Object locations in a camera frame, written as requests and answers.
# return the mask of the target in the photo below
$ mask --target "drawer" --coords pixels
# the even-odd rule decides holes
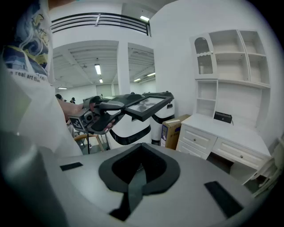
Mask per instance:
[[[222,157],[241,162],[254,169],[258,169],[265,160],[265,157],[256,152],[220,138],[217,139],[213,147],[213,152]]]
[[[200,150],[205,154],[210,154],[217,137],[200,130],[183,125],[179,140]]]
[[[194,147],[182,142],[182,141],[178,141],[177,143],[177,151],[183,152],[183,153],[187,153],[187,154],[191,154],[203,159],[207,159],[208,158],[208,154],[205,154],[203,152],[201,152],[200,150],[195,149]]]

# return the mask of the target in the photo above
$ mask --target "white t-shirt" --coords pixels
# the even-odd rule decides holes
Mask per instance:
[[[14,98],[10,114],[17,116],[0,125],[4,131],[27,136],[60,157],[82,155],[67,129],[55,97],[51,21],[47,0],[36,0],[18,20],[14,40],[3,48],[2,57],[11,76]]]

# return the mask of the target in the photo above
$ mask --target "graphic print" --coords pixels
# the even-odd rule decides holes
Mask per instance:
[[[84,129],[78,118],[69,117],[69,119],[75,129]]]
[[[40,4],[35,1],[18,20],[14,40],[4,47],[7,68],[48,75],[49,40],[45,24]]]

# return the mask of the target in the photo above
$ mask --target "white bookshelf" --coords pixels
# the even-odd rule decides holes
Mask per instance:
[[[240,31],[248,54],[265,55],[260,37],[256,31]]]
[[[244,52],[216,55],[218,79],[249,81],[249,64]]]
[[[265,55],[248,54],[250,81],[269,85],[268,65]]]
[[[209,33],[214,52],[244,52],[244,46],[237,30],[217,31]]]
[[[270,80],[257,31],[216,31],[190,41],[197,81],[195,112],[208,117],[215,111],[231,114],[237,126],[259,131],[267,116]]]

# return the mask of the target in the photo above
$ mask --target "person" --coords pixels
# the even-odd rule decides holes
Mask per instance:
[[[75,104],[75,98],[73,97],[70,102]]]
[[[60,99],[60,100],[63,100],[61,94],[56,94],[55,97],[57,97],[57,98]]]
[[[12,28],[5,34],[1,50],[1,81],[5,83],[1,105],[5,110],[1,111],[0,130],[27,136],[59,157],[82,155],[64,118],[79,112],[83,105],[55,98],[52,85],[53,49],[48,12],[72,0],[24,2],[30,4],[17,9],[22,11],[11,20]]]

